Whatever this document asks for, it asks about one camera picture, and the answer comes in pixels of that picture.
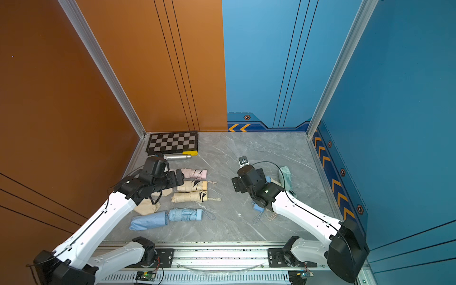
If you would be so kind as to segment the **pale yellow umbrella sleeve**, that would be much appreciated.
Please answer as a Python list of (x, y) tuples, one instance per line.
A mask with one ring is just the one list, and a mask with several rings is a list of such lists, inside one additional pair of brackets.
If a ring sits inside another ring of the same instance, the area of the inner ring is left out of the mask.
[(142, 216), (148, 216), (156, 213), (160, 208), (160, 203), (153, 204), (150, 199), (144, 199), (136, 206), (134, 211)]

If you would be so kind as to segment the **light blue umbrella sleeve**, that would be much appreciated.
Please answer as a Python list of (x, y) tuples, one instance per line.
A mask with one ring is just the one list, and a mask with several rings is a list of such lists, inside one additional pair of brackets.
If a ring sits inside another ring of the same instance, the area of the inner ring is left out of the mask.
[(167, 211), (161, 211), (146, 216), (134, 217), (131, 220), (129, 229), (133, 231), (144, 231), (167, 226), (168, 223)]

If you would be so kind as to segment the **light blue sleeved umbrella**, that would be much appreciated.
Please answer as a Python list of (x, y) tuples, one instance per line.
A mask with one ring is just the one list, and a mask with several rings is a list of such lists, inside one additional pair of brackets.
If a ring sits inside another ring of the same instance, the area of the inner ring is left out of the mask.
[(215, 220), (216, 217), (213, 213), (203, 209), (172, 209), (168, 211), (168, 218), (171, 222), (191, 222), (202, 221), (206, 216), (209, 220)]

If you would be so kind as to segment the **pink umbrella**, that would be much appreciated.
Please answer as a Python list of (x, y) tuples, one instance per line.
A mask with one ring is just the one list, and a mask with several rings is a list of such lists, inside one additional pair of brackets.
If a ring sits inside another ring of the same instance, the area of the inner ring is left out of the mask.
[(205, 169), (181, 169), (185, 179), (205, 180), (207, 179), (207, 170)]

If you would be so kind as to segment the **cream umbrella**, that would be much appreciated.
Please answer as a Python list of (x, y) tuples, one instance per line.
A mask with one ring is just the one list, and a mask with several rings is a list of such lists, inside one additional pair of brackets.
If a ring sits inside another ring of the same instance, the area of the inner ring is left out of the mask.
[(176, 188), (178, 192), (207, 191), (210, 184), (217, 185), (217, 182), (206, 180), (185, 180), (183, 185)]

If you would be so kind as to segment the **cream umbrella sleeve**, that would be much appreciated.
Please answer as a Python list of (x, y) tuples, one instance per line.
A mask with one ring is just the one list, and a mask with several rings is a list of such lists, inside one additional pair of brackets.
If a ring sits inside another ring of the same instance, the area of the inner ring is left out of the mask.
[[(165, 196), (165, 197), (166, 197), (166, 196), (169, 196), (169, 195), (173, 194), (173, 189), (172, 189), (172, 188), (169, 188), (169, 189), (167, 189), (167, 190), (162, 190), (162, 191), (161, 191), (161, 194), (162, 194), (162, 196)], [(152, 196), (153, 196), (153, 197), (158, 197), (159, 195), (160, 195), (160, 192), (154, 192), (154, 193), (152, 193)]]

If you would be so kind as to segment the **pale yellow sleeved umbrella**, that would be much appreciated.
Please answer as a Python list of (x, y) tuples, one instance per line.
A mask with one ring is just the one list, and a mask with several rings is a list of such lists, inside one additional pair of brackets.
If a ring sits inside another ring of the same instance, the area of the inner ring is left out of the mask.
[(221, 201), (221, 198), (209, 197), (208, 191), (178, 192), (172, 197), (173, 203), (203, 203), (205, 201)]

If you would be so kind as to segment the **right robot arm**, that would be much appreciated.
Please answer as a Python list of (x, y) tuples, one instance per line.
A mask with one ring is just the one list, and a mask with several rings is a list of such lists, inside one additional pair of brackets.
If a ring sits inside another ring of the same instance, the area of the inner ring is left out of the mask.
[(263, 170), (250, 164), (237, 171), (232, 184), (236, 192), (248, 193), (254, 203), (288, 218), (320, 242), (319, 247), (309, 246), (299, 236), (292, 236), (282, 249), (288, 266), (302, 267), (305, 262), (326, 264), (345, 282), (356, 282), (370, 249), (355, 221), (322, 214), (280, 185), (267, 182)]

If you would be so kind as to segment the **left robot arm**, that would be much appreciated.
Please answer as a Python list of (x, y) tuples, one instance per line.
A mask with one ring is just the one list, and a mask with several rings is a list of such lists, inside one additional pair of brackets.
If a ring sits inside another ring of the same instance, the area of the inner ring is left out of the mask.
[(114, 185), (107, 201), (81, 228), (53, 251), (43, 250), (30, 270), (38, 285), (95, 285), (130, 265), (156, 268), (160, 259), (154, 242), (136, 237), (126, 246), (94, 257), (93, 253), (112, 229), (153, 192), (181, 186), (181, 170), (150, 174), (140, 180), (141, 170)]

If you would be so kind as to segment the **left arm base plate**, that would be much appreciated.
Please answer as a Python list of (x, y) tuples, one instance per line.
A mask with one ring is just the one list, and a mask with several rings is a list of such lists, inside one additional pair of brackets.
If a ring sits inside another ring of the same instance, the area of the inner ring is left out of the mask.
[(173, 248), (146, 249), (142, 259), (136, 264), (142, 268), (171, 268), (175, 250)]

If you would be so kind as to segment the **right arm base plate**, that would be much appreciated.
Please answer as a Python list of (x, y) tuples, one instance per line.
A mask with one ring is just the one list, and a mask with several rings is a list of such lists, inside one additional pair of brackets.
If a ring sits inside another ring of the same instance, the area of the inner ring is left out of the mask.
[(268, 248), (268, 264), (271, 268), (279, 267), (296, 267), (296, 268), (316, 268), (318, 264), (315, 262), (300, 262), (298, 260), (289, 263), (286, 261), (283, 250), (281, 248)]

